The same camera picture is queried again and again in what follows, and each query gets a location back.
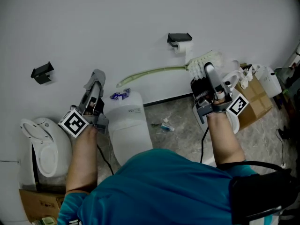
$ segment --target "toilet paper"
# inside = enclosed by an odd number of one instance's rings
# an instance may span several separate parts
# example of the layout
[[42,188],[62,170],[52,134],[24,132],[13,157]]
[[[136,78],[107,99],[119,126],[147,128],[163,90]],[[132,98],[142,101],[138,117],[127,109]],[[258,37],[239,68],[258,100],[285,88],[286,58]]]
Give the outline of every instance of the toilet paper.
[[178,46],[178,47],[174,48],[176,54],[185,54],[185,56],[186,56],[186,63],[189,62],[193,58],[193,46],[194,46],[194,43],[192,41],[188,41],[188,42],[174,42],[172,44]]

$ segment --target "teal shirt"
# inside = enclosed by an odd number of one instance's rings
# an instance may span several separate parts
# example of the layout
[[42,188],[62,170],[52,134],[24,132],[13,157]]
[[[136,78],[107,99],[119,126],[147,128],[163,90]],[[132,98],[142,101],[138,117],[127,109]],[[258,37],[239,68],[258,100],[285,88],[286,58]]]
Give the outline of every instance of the teal shirt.
[[68,194],[58,224],[80,219],[83,225],[230,225],[229,182],[251,174],[248,165],[222,171],[170,150],[149,150],[128,160],[90,195]]

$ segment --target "gray tile floor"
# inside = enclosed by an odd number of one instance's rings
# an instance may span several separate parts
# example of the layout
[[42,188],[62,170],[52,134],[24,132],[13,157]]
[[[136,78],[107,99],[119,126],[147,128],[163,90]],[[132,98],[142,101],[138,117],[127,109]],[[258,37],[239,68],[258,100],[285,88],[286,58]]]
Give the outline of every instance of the gray tile floor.
[[[153,105],[145,108],[149,133],[154,148],[170,149],[178,154],[195,162],[200,161],[201,139],[204,132],[200,129],[192,112],[193,99],[186,97],[171,102]],[[153,123],[161,123],[162,119],[167,118],[169,124],[175,127],[175,131],[166,132],[160,127],[152,127]],[[288,117],[284,109],[278,110],[274,105],[260,120],[251,126],[239,131],[236,136],[245,151],[247,160],[271,162],[277,165],[282,164],[282,145],[276,137],[275,131],[288,125]],[[105,157],[110,161],[113,170],[116,172],[120,165],[113,154],[113,147],[109,145],[109,138],[99,135],[97,142],[100,145]],[[295,162],[297,158],[296,148],[286,140],[284,145],[284,162],[286,167],[292,168],[295,175]],[[213,157],[211,140],[209,133],[204,140],[203,161],[206,162]],[[259,173],[268,173],[268,169],[254,167]],[[98,153],[98,182],[100,183],[111,172]],[[45,179],[40,177],[40,181],[46,184],[63,185],[65,177]]]

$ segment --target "brush bristles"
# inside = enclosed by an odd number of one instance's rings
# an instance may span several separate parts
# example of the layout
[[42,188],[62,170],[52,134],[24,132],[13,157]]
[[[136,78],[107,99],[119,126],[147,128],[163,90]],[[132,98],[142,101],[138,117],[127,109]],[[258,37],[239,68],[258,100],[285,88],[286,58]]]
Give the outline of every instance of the brush bristles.
[[212,63],[216,69],[221,67],[223,65],[222,53],[211,51],[201,57],[191,59],[188,62],[187,70],[191,74],[192,78],[196,80],[205,78],[206,73],[204,65],[208,62]]

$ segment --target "gray cloth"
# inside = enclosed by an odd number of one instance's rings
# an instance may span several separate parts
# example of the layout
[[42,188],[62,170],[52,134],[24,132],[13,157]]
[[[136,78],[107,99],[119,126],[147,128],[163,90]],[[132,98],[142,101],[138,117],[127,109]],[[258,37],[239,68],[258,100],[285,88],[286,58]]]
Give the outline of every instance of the gray cloth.
[[99,69],[95,69],[92,72],[92,76],[90,77],[89,81],[87,84],[85,84],[83,87],[86,89],[88,92],[91,90],[95,82],[99,82],[101,84],[101,91],[100,91],[100,97],[103,96],[103,86],[105,83],[105,73]]

